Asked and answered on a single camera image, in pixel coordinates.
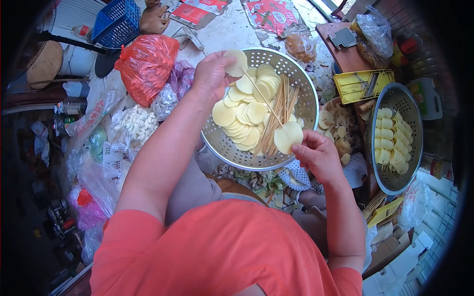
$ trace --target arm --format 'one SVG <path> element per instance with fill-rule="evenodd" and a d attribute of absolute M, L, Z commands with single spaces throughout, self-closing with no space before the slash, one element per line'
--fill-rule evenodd
<path fill-rule="evenodd" d="M 349 267 L 362 273 L 365 233 L 352 189 L 342 172 L 337 149 L 316 131 L 303 131 L 302 145 L 292 147 L 302 167 L 311 170 L 326 193 L 330 269 Z"/>
<path fill-rule="evenodd" d="M 208 55 L 196 67 L 194 83 L 169 117 L 143 145 L 128 172 L 115 212 L 134 209 L 164 223 L 168 198 L 194 151 L 214 104 L 234 80 L 224 67 L 235 62 L 223 52 Z"/>

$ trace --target person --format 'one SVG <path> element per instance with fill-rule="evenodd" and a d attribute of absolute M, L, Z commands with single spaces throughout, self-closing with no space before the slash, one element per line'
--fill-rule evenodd
<path fill-rule="evenodd" d="M 322 242 L 283 211 L 226 198 L 199 170 L 201 127 L 237 80 L 225 75 L 236 60 L 224 53 L 198 63 L 193 86 L 135 158 L 94 256 L 92 294 L 361 295 L 364 222 L 328 138 L 305 130 L 292 147 L 324 186 Z"/>

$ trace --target hand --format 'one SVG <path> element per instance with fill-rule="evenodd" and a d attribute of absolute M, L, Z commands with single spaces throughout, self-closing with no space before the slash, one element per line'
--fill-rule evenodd
<path fill-rule="evenodd" d="M 234 57 L 222 56 L 226 51 L 210 54 L 200 61 L 194 72 L 192 90 L 210 97 L 212 103 L 217 103 L 225 94 L 225 88 L 231 82 L 240 78 L 228 76 L 224 68 L 236 62 Z"/>
<path fill-rule="evenodd" d="M 304 130 L 303 143 L 293 145 L 292 152 L 300 166 L 311 170 L 319 183 L 334 184 L 344 178 L 336 146 L 317 131 Z"/>

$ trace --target metal colander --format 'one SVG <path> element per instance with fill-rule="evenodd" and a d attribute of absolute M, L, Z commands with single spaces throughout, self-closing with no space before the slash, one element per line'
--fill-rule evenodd
<path fill-rule="evenodd" d="M 319 103 L 316 90 L 311 79 L 301 66 L 292 58 L 276 50 L 262 47 L 241 49 L 247 55 L 249 67 L 257 67 L 263 63 L 273 66 L 277 74 L 286 74 L 291 86 L 300 86 L 298 103 L 295 106 L 295 116 L 304 120 L 303 129 L 315 129 L 319 116 Z M 202 127 L 201 137 L 209 149 L 222 161 L 243 170 L 265 171 L 275 170 L 287 165 L 295 159 L 294 154 L 286 155 L 278 151 L 267 157 L 255 156 L 250 152 L 240 151 L 227 137 L 220 126 L 214 124 L 212 116 Z"/>
<path fill-rule="evenodd" d="M 400 112 L 403 120 L 405 120 L 413 130 L 412 150 L 410 152 L 411 159 L 408 161 L 408 171 L 399 175 L 390 170 L 382 170 L 382 165 L 375 162 L 375 148 L 373 139 L 375 138 L 375 120 L 379 108 L 390 108 Z M 389 83 L 382 90 L 377 100 L 377 105 L 371 112 L 371 116 L 367 121 L 367 129 L 365 131 L 365 148 L 366 155 L 375 172 L 375 178 L 380 189 L 388 195 L 402 193 L 415 178 L 421 162 L 423 153 L 423 123 L 419 114 L 418 105 L 411 95 L 410 91 L 400 83 Z"/>

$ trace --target blue plastic crate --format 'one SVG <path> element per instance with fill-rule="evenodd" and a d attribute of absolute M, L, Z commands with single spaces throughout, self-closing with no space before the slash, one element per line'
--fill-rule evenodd
<path fill-rule="evenodd" d="M 119 48 L 140 34 L 140 8 L 133 0 L 113 0 L 95 19 L 92 42 Z"/>

